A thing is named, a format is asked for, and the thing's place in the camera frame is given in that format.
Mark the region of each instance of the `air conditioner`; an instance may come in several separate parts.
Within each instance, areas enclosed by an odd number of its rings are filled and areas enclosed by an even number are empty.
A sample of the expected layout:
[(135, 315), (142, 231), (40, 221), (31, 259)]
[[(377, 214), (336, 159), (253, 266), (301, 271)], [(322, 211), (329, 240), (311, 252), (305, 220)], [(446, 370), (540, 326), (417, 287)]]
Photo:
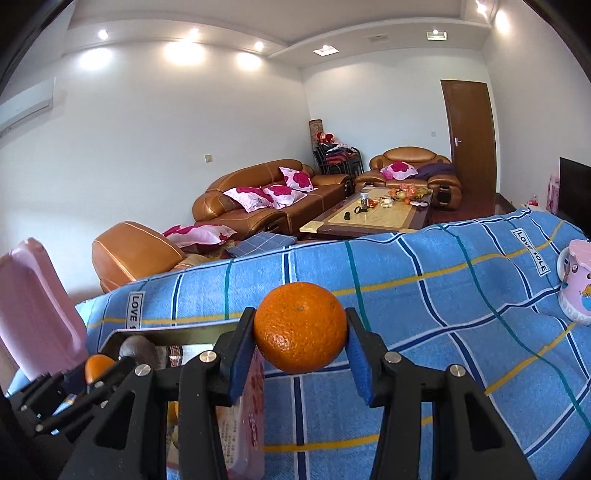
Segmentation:
[(55, 83), (55, 78), (38, 83), (1, 104), (0, 137), (15, 126), (53, 108)]

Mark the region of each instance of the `orange fruit in box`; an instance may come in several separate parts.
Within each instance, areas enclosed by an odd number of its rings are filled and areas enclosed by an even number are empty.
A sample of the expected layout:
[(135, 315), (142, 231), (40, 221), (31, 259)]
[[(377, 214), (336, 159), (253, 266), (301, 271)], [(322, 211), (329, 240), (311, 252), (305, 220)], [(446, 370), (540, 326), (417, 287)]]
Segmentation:
[(115, 360), (106, 355), (101, 355), (100, 353), (88, 357), (84, 364), (84, 378), (86, 384), (90, 385), (91, 383), (94, 383), (97, 378), (113, 365), (115, 365)]

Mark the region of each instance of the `orange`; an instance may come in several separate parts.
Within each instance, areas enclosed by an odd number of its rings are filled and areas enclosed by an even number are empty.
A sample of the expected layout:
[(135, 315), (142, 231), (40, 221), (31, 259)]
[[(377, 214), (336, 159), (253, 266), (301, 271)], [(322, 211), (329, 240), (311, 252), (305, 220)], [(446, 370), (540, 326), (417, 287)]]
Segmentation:
[(178, 423), (178, 402), (169, 401), (166, 412), (167, 425), (176, 425)]
[(115, 360), (106, 355), (91, 355), (84, 364), (84, 378), (86, 383), (90, 385), (95, 382), (103, 373), (105, 373)]
[(325, 288), (295, 282), (271, 290), (255, 314), (254, 338), (262, 355), (289, 374), (331, 363), (347, 340), (345, 310)]

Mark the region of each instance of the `dark floor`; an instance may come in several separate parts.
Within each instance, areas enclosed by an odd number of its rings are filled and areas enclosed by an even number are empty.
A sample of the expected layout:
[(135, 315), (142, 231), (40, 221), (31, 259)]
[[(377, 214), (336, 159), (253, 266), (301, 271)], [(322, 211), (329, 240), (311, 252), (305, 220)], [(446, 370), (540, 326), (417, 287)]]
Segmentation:
[(491, 198), (468, 193), (463, 195), (460, 208), (454, 212), (434, 209), (431, 214), (431, 224), (460, 222), (462, 220), (485, 218), (492, 215), (504, 215), (514, 210), (512, 205), (499, 194)]

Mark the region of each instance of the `cartoon mug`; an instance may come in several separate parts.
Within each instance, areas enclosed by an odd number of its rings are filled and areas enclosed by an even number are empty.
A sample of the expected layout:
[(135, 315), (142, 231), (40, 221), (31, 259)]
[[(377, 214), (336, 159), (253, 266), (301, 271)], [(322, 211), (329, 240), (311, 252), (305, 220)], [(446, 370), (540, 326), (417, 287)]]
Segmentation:
[(591, 243), (573, 240), (562, 250), (556, 268), (562, 311), (573, 322), (591, 325)]

